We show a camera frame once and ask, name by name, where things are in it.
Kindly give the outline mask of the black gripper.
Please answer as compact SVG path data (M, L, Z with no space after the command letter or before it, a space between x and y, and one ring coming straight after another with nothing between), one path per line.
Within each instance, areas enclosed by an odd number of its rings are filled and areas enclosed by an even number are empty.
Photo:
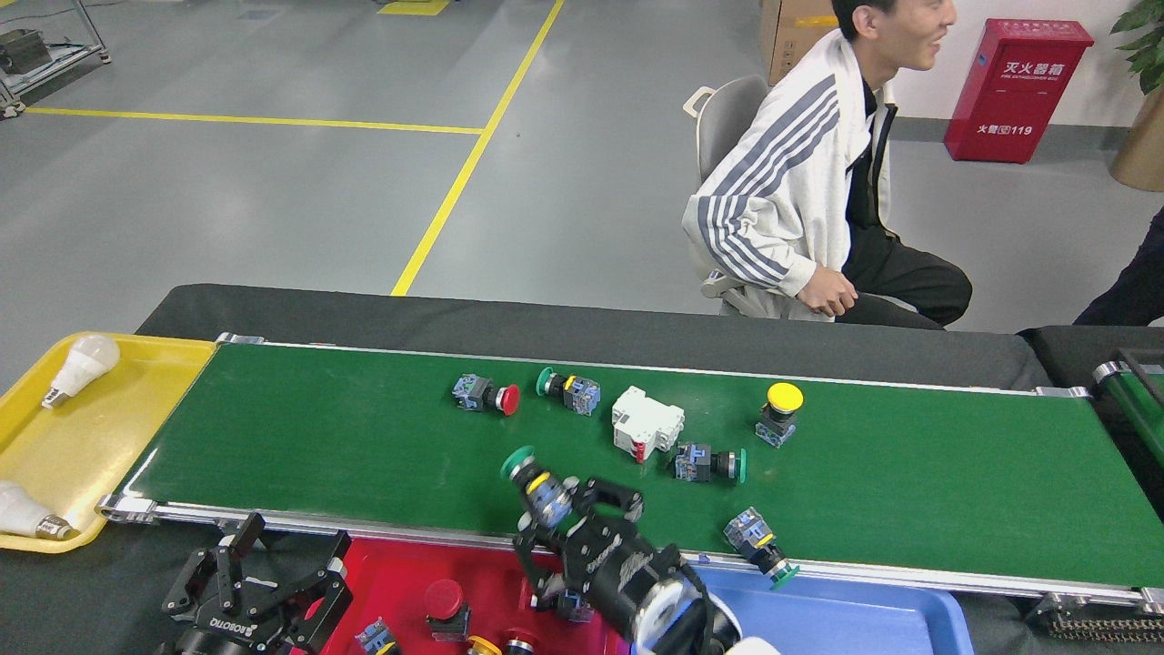
M345 555L352 546L338 531L324 565L274 596L274 607L257 618L267 585L244 581L242 562L265 519L253 511L225 542L196 549L166 593L163 612L190 626L171 645L172 654L288 654L321 652L345 618L353 593L346 585Z
M656 550L637 529L644 510L639 490L603 478L569 477L566 485L579 522L565 534L520 531L512 539L532 608L570 620L569 588L622 638L662 639L687 606L680 551L673 546ZM618 510L620 517L599 514L598 506ZM561 562L555 569L539 564L535 546L558 557L565 551L565 574Z

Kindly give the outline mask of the seated person's right hand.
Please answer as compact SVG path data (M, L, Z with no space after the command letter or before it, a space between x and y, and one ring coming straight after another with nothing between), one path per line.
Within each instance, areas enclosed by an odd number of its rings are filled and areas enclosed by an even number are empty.
M828 318L844 316L856 307L858 299L856 286L844 275L819 265L797 293L799 302L814 314Z

